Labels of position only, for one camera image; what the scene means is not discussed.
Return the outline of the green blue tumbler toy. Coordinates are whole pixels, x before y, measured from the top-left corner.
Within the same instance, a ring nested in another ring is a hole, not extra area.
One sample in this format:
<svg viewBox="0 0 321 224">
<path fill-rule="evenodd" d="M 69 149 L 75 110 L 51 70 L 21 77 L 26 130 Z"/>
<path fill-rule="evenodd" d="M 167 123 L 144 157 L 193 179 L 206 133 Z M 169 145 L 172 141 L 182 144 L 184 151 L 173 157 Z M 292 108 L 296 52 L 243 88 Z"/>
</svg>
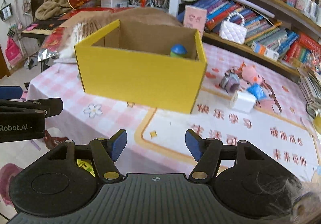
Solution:
<svg viewBox="0 0 321 224">
<path fill-rule="evenodd" d="M 171 47 L 170 56 L 171 57 L 186 57 L 188 51 L 181 44 L 175 44 Z"/>
</svg>

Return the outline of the pink checkered table mat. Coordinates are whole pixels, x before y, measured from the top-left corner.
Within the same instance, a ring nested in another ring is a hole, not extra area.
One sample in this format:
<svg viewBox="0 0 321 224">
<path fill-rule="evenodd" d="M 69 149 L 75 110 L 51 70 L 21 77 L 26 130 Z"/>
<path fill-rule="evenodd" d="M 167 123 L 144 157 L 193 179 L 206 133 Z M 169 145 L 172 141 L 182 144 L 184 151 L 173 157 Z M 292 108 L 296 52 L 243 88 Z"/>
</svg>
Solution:
<svg viewBox="0 0 321 224">
<path fill-rule="evenodd" d="M 61 98 L 63 112 L 47 119 L 52 135 L 87 144 L 124 129 L 127 146 L 117 165 L 122 172 L 189 173 L 195 161 L 185 132 L 225 145 L 246 140 L 303 181 L 320 182 L 320 144 L 298 85 L 276 72 L 221 48 L 205 44 L 207 72 L 190 114 L 86 94 L 74 64 L 57 63 L 30 83 L 29 99 Z M 230 106 L 219 87 L 225 71 L 253 67 L 264 78 L 267 98 L 247 114 Z"/>
</svg>

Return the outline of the grey purple toy car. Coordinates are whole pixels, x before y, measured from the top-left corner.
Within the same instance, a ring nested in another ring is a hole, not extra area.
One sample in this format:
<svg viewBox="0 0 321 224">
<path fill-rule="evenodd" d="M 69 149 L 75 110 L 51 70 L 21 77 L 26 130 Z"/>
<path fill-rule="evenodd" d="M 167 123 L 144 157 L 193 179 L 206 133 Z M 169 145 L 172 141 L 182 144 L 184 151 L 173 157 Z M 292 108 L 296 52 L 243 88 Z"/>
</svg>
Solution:
<svg viewBox="0 0 321 224">
<path fill-rule="evenodd" d="M 234 70 L 227 70 L 219 83 L 219 86 L 227 93 L 234 93 L 240 89 L 240 79 Z"/>
</svg>

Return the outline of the blue fluffy pompom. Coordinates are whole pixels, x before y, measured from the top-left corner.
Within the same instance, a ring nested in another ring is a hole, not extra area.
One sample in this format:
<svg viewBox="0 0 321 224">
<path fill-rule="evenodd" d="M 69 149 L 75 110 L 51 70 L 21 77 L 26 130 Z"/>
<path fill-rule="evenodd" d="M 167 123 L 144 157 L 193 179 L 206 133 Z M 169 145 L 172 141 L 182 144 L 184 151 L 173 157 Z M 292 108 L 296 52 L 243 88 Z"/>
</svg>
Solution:
<svg viewBox="0 0 321 224">
<path fill-rule="evenodd" d="M 256 100 L 262 100 L 267 98 L 264 90 L 258 84 L 253 84 L 249 88 L 246 89 L 250 94 L 252 94 Z"/>
</svg>

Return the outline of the pink plush chick toy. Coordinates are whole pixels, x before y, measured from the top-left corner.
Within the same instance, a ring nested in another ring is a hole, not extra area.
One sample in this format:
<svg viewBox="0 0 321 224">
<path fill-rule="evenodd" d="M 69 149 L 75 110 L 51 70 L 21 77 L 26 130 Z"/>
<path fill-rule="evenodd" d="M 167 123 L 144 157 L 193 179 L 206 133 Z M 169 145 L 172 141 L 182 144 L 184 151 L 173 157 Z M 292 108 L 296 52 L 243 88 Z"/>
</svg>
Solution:
<svg viewBox="0 0 321 224">
<path fill-rule="evenodd" d="M 242 79 L 249 84 L 258 84 L 261 85 L 263 82 L 263 78 L 259 73 L 256 71 L 255 66 L 244 66 L 242 69 Z"/>
</svg>

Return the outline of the yellow cardboard box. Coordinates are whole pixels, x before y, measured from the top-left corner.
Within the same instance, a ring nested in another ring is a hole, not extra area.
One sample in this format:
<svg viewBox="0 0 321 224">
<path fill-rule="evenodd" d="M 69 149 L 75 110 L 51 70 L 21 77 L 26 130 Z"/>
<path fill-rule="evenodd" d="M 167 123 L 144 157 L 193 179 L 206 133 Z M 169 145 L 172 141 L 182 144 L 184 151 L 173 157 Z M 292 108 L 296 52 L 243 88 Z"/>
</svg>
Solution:
<svg viewBox="0 0 321 224">
<path fill-rule="evenodd" d="M 171 57 L 175 44 L 186 57 Z M 207 59 L 196 29 L 116 20 L 75 45 L 86 93 L 189 114 Z"/>
</svg>

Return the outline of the orange white cat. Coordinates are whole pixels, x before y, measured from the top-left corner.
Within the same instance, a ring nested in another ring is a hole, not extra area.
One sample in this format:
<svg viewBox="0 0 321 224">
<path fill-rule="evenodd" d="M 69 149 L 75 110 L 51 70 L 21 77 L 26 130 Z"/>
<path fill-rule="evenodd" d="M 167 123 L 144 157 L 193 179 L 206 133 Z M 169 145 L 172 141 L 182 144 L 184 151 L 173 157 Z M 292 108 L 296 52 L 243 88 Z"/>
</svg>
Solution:
<svg viewBox="0 0 321 224">
<path fill-rule="evenodd" d="M 94 11 L 81 13 L 80 18 L 64 29 L 59 47 L 59 59 L 75 57 L 75 45 L 115 20 L 136 21 L 147 25 L 167 25 L 181 27 L 176 17 L 151 7 L 130 8 L 119 12 Z"/>
</svg>

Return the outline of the orange white medicine box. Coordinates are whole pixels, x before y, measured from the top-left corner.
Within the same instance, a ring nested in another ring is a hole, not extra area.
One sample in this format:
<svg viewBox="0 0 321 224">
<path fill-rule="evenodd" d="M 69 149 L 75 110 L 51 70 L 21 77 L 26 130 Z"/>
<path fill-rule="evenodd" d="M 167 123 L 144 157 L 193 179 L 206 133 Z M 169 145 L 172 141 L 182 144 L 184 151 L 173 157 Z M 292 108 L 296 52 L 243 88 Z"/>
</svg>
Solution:
<svg viewBox="0 0 321 224">
<path fill-rule="evenodd" d="M 263 55 L 263 56 L 265 56 L 269 59 L 272 59 L 274 61 L 277 61 L 279 58 L 278 52 L 276 52 L 272 49 L 269 49 L 268 47 L 266 47 L 262 44 L 259 44 L 257 42 L 252 42 L 251 49 L 253 50 L 254 53 Z"/>
</svg>

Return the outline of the white quilted pearl handbag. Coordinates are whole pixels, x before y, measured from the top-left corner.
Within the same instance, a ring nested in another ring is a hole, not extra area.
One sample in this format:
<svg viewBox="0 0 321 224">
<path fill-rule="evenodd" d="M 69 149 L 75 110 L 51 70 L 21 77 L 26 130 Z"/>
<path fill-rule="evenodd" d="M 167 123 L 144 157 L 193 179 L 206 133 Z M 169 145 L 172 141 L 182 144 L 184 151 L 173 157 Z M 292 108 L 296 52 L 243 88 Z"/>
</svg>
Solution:
<svg viewBox="0 0 321 224">
<path fill-rule="evenodd" d="M 241 18 L 240 24 L 231 22 L 231 18 L 234 16 Z M 220 25 L 219 37 L 237 44 L 244 44 L 247 34 L 247 29 L 244 24 L 245 19 L 239 12 L 234 11 L 229 13 L 227 19 L 222 21 Z"/>
</svg>

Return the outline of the stack of magazines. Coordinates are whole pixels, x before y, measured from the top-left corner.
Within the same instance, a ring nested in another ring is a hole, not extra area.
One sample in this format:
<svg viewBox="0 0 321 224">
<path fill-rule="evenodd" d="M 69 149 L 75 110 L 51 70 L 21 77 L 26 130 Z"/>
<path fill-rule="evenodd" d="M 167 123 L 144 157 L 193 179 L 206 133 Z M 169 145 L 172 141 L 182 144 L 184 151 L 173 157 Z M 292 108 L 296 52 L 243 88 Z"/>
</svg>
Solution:
<svg viewBox="0 0 321 224">
<path fill-rule="evenodd" d="M 306 100 L 306 111 L 312 117 L 320 115 L 320 75 L 309 67 L 297 68 L 300 73 L 299 87 Z"/>
</svg>

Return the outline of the pink sticker cup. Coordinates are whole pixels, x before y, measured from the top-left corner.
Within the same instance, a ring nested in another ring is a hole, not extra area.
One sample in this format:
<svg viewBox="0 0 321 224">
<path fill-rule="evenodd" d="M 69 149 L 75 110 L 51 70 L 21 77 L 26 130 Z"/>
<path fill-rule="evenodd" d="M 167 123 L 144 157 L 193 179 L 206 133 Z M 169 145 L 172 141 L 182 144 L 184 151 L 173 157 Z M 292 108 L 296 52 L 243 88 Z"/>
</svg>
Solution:
<svg viewBox="0 0 321 224">
<path fill-rule="evenodd" d="M 207 10 L 194 6 L 185 7 L 183 26 L 197 29 L 200 32 L 200 37 L 203 36 L 206 20 Z"/>
</svg>

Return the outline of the red book set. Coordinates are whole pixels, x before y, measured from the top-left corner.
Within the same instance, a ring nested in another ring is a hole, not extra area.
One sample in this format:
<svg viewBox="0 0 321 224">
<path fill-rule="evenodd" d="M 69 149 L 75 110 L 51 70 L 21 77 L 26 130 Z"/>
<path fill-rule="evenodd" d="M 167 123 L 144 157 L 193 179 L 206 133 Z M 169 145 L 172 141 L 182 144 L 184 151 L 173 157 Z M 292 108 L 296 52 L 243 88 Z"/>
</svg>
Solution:
<svg viewBox="0 0 321 224">
<path fill-rule="evenodd" d="M 320 44 L 300 32 L 282 61 L 291 67 L 316 66 L 320 63 Z"/>
</svg>

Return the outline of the wooden bookshelf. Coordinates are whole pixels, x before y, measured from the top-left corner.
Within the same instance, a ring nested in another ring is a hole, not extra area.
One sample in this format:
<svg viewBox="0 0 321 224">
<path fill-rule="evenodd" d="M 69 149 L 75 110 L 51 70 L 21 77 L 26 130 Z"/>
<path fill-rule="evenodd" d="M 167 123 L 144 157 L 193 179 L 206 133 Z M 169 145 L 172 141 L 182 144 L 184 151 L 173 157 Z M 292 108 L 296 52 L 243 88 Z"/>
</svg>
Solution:
<svg viewBox="0 0 321 224">
<path fill-rule="evenodd" d="M 203 35 L 206 42 L 247 57 L 284 76 L 299 74 L 297 68 L 282 61 L 298 34 L 305 33 L 317 42 L 320 39 L 320 26 L 298 8 L 299 0 L 182 0 L 182 4 L 207 10 Z M 219 37 L 222 21 L 234 11 L 245 19 L 247 34 L 244 44 Z M 278 60 L 254 53 L 252 42 L 278 52 Z"/>
</svg>

